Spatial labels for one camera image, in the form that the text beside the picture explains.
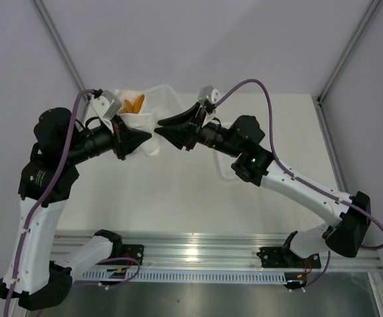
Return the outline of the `white paper napkin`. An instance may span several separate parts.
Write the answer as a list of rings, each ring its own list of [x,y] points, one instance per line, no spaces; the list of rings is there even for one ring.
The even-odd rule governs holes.
[[[118,116],[128,127],[151,134],[151,138],[139,146],[146,157],[155,157],[160,152],[160,141],[154,133],[157,117],[147,109],[147,98],[144,92],[138,90],[115,90],[115,96],[122,106]]]

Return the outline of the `orange plastic spoon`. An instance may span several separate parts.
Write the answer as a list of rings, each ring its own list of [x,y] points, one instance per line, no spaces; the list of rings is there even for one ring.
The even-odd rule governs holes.
[[[138,114],[141,111],[144,101],[145,101],[144,94],[141,94],[135,99],[135,102],[133,103],[133,108],[132,108],[132,112],[134,114]]]

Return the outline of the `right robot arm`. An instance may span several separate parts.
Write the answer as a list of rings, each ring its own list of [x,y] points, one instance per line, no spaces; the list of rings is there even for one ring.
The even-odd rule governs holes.
[[[282,194],[324,220],[313,229],[290,233],[281,250],[287,265],[297,266],[320,252],[332,251],[346,258],[358,254],[370,225],[369,196],[329,190],[281,163],[262,147],[265,133],[254,116],[241,115],[229,127],[206,116],[204,108],[195,104],[158,121],[155,133],[179,150],[190,151],[201,144],[233,157],[231,168],[239,179]]]

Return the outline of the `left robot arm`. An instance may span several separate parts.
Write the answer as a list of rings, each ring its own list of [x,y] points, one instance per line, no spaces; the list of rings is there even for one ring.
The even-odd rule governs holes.
[[[55,307],[91,267],[122,260],[122,236],[104,229],[77,251],[60,260],[50,258],[59,218],[79,178],[76,166],[108,151],[124,160],[151,138],[149,132],[128,127],[118,116],[111,123],[112,129],[101,124],[78,130],[66,108],[53,108],[39,117],[34,127],[37,142],[20,177],[18,242],[9,270],[0,279],[1,299],[17,299],[28,311]]]

